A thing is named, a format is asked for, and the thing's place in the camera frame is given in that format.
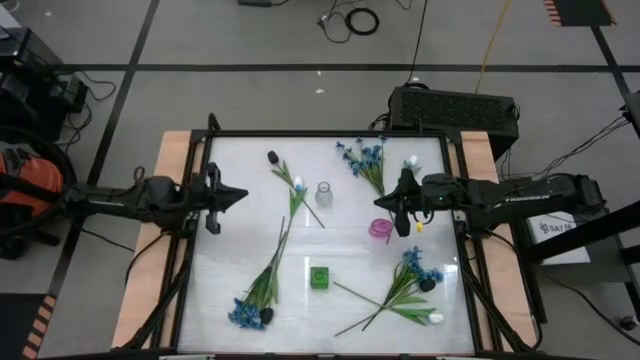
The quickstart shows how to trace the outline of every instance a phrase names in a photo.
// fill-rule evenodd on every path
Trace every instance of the black metal stand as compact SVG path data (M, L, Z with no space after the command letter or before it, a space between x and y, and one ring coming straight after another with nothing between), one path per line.
M640 262L640 245L623 249L620 251L620 255L622 256L624 263L627 265Z

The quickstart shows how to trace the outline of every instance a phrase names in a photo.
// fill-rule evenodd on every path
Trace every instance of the pink tape roll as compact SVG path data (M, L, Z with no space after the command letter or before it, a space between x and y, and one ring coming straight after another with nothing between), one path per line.
M391 231L393 231L393 224L385 219L375 219L369 227L369 234L378 239L388 238Z

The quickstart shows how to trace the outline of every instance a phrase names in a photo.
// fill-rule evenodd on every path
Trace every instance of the white tabletop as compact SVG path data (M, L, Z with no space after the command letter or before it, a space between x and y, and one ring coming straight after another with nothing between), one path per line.
M453 221L450 212L437 212L423 233L412 230L406 238L397 233L388 245L367 230L372 220L388 218L373 205L377 195L362 178L355 178L335 143L355 145L354 139L337 138L216 138L210 161L222 171L223 183L247 189L249 196L220 214L220 235L211 235L201 223L180 333L180 352L207 353L310 353L310 354L468 354L473 353L469 317L462 279L457 267ZM377 139L365 139L368 146ZM264 331L240 329L227 318L233 298L242 298L275 251L282 216L289 213L287 185L271 173L267 152L274 150L287 161L292 176L309 187L309 205L325 224L322 229L302 205L294 219L280 265L279 302ZM417 155L421 179L444 172L442 151L436 138L392 138L385 145L384 182L392 191L402 161ZM317 184L331 184L334 200L319 207ZM444 281L420 295L435 307L444 322L420 326L385 311L367 328L334 334L377 309L330 284L314 290L309 268L329 268L337 281L375 301L382 302L402 252L414 245L423 249L422 266L437 267Z

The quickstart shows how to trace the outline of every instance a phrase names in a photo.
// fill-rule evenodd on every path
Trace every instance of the orange warning stripe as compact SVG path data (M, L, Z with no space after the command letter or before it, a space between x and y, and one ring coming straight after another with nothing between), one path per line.
M554 26L561 26L562 22L560 20L560 14L558 13L558 9L556 9L556 4L553 0L544 0L544 6L547 8L547 12L551 18L551 23Z
M38 351L40 351L40 345L44 339L44 334L47 332L51 315L53 315L53 309L56 305L56 299L51 296L45 296L42 301L42 305L38 308L38 314L31 326L31 332L27 337L27 343L22 349L23 359L36 359L38 357Z

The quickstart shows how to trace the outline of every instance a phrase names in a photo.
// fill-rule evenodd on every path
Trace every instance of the flower stem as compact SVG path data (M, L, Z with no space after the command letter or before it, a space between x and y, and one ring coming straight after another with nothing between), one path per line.
M282 248L280 249L280 254L278 255L278 260L276 261L276 270L278 266L280 266L280 259L282 259L282 254L284 253L284 247L287 244L287 239L289 239L289 230L291 230L291 223L293 222L293 217L289 218L289 224L287 225L287 231L282 234Z
M366 297L366 296L364 296L364 295L360 295L360 294L358 294L357 292L355 292L355 291L353 291L353 290L349 289L348 287L346 287L346 286L344 286L344 285L341 285L341 284L339 284L339 283L337 283L337 282L335 282L335 281L334 281L333 283L334 283L336 286L338 286L338 287L340 287L340 288L342 288L342 289L344 289L344 290L346 290L346 291L348 291L348 292L352 293L353 295L355 295L355 296L357 296L357 297L361 298L362 300L368 301L368 302L372 303L373 305L377 305L377 306L379 306L379 307L386 308L386 306L385 306L385 305L379 304L379 303L377 303L377 302L375 302L375 301L373 301L373 300L369 299L368 297ZM397 311L397 310L396 310L396 309L394 309L394 308L388 308L388 309L389 309L389 310L391 310L391 311L393 311L394 313L396 313L396 314L398 314L398 315L402 316L402 317L406 317L406 316L402 315L402 313L400 313L399 311Z
M309 211L311 212L311 215L313 215L313 217L316 218L316 221L318 222L318 224L320 224L320 226L322 226L322 228L324 229L324 224L322 223L322 221L320 221L320 219L318 218L318 215L316 215L316 213L314 213L313 210L311 210L311 207L309 206L309 204L307 204L307 201L305 199L302 199L302 203L307 207L307 209L309 209Z
M358 325L362 324L363 322L365 322L365 321L367 321L367 320L371 319L372 317L373 317L373 315L369 315L368 317L366 317L366 318L364 318L364 319L362 319L362 320L358 321L357 323L355 323L355 324L353 324L353 325L349 326L348 328L346 328L346 329L344 329L344 330L340 331L339 333L337 333L337 334L335 334L335 335L333 335L333 336L340 336L340 335L342 335L342 334L346 333L347 331L349 331L349 330L353 329L354 327L356 327L356 326L358 326Z
M278 169L280 169L280 172L282 172L284 174L284 169L280 166L280 164L278 164ZM289 185L290 188L292 188L294 191L296 191L296 188L293 186L293 181L291 180L291 176L289 176L289 181L286 181L286 183L287 183L287 185ZM302 198L302 202L307 207L307 209L309 209L309 211L311 212L311 215L313 215L313 217L316 219L318 224L320 224L320 226L322 226L322 228L324 229L324 224L322 223L322 221L320 221L320 219L318 218L318 215L316 215L316 213L313 212L313 210L311 210L311 206L309 206L309 204L307 204L307 201L304 198Z
M373 319L375 319L382 312L382 310L385 310L387 308L386 306L389 304L389 302L391 300L393 300L395 297L397 297L398 294L406 286L411 286L411 282L406 283L406 280L404 278L402 279L402 281L400 283L396 283L394 281L394 284L391 286L391 289L389 290L389 294L387 295L387 298L384 300L383 306L381 306L380 309L378 309L378 311L371 316L371 320L369 320L369 322L362 328L362 331L365 331L367 329L367 327L371 324Z
M395 225L393 223L393 214L391 213L391 210L389 210L389 220L391 221L392 226ZM391 229L389 236L387 236L387 245L389 245L389 240L391 240L391 234L393 234L393 229Z

